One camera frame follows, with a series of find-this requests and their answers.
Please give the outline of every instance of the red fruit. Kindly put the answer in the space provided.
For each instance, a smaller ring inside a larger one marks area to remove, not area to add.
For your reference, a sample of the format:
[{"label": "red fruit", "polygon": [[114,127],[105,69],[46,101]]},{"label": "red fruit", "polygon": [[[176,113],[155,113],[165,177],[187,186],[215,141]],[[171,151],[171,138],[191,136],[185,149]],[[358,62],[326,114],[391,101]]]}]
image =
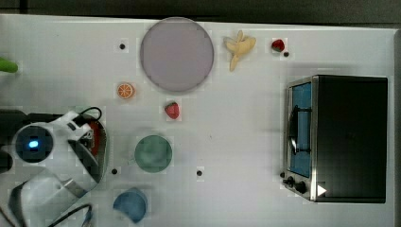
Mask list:
[{"label": "red fruit", "polygon": [[276,40],[271,44],[271,48],[277,52],[281,52],[285,49],[284,42],[282,40]]},{"label": "red fruit", "polygon": [[173,102],[165,106],[165,112],[171,119],[177,119],[180,115],[180,109],[177,102]]}]

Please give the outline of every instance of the toaster oven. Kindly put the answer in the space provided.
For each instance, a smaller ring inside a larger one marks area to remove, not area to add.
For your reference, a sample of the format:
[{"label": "toaster oven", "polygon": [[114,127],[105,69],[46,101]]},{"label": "toaster oven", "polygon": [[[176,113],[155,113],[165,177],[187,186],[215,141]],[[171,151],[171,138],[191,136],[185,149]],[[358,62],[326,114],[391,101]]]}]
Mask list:
[{"label": "toaster oven", "polygon": [[318,75],[288,85],[285,187],[310,201],[386,200],[386,78]]}]

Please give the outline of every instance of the oven window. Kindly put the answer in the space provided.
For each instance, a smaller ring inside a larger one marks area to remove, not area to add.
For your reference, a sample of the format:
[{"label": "oven window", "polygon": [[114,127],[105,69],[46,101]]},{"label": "oven window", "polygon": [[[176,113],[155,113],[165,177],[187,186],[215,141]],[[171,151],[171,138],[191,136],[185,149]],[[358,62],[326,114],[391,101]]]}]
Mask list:
[{"label": "oven window", "polygon": [[296,122],[297,135],[295,140],[292,141],[296,144],[294,147],[288,149],[289,159],[289,170],[309,178],[311,170],[310,162],[310,116],[312,108],[312,86],[311,83],[305,83],[302,85],[292,87],[292,104],[290,106],[290,112],[298,108],[294,114],[297,114]]}]

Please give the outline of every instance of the table surface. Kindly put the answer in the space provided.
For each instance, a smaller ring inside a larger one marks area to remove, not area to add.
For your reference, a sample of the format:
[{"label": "table surface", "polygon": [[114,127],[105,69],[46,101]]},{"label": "table surface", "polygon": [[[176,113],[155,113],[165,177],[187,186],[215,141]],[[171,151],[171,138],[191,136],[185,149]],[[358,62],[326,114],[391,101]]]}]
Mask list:
[{"label": "table surface", "polygon": [[[200,23],[214,44],[214,67],[199,88],[174,94],[152,84],[139,61],[142,38],[156,22],[0,15],[0,56],[22,68],[0,77],[0,108],[63,114],[97,106],[104,112],[107,173],[77,204],[95,206],[95,226],[393,226],[394,30]],[[223,39],[240,29],[256,38],[256,46],[229,72],[231,55]],[[274,38],[286,39],[288,58],[271,52]],[[121,42],[128,48],[119,50]],[[313,203],[282,186],[285,88],[316,74],[389,79],[385,204]],[[122,81],[135,84],[135,98],[116,96]],[[181,106],[177,121],[164,114],[170,100]],[[132,160],[136,143],[150,134],[162,134],[173,147],[171,165],[155,174]],[[9,190],[37,171],[0,176],[2,207]],[[131,187],[149,201],[137,225],[112,209],[114,199]],[[83,214],[61,226],[80,226]]]}]

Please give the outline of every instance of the blue light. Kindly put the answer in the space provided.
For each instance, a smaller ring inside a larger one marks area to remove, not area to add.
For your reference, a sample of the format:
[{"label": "blue light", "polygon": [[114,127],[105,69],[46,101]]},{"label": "blue light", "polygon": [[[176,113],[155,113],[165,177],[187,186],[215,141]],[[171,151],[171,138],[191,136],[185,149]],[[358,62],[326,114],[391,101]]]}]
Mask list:
[{"label": "blue light", "polygon": [[39,142],[37,140],[32,140],[29,142],[30,148],[37,148],[39,146]]}]

